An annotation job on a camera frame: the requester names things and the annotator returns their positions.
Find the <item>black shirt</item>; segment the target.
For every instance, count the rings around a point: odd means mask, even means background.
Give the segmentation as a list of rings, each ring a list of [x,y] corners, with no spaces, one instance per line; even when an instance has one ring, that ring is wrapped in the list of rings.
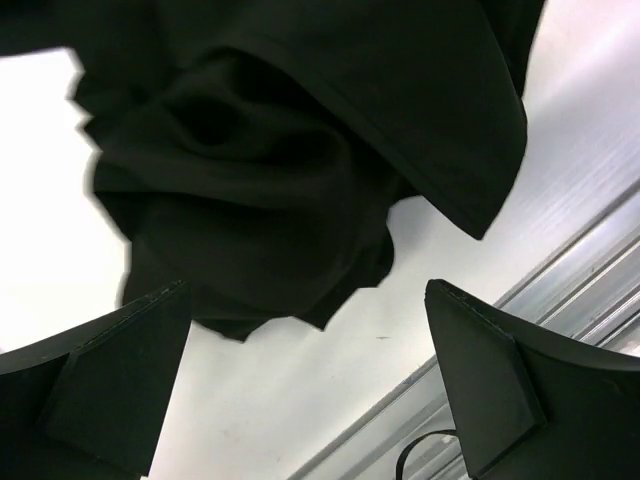
[[[5,1],[3,56],[71,49],[121,300],[174,280],[244,340],[324,328],[389,274],[420,196],[481,239],[527,144],[540,1]]]

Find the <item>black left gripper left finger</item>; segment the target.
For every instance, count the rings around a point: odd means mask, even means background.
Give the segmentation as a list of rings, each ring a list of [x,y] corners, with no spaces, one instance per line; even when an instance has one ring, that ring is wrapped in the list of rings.
[[[2,478],[148,476],[190,326],[174,282],[2,354]]]

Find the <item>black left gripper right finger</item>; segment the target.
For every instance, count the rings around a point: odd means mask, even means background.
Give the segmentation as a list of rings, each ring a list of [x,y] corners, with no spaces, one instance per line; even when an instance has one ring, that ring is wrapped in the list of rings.
[[[443,280],[425,307],[472,479],[639,476],[639,360],[564,337]]]

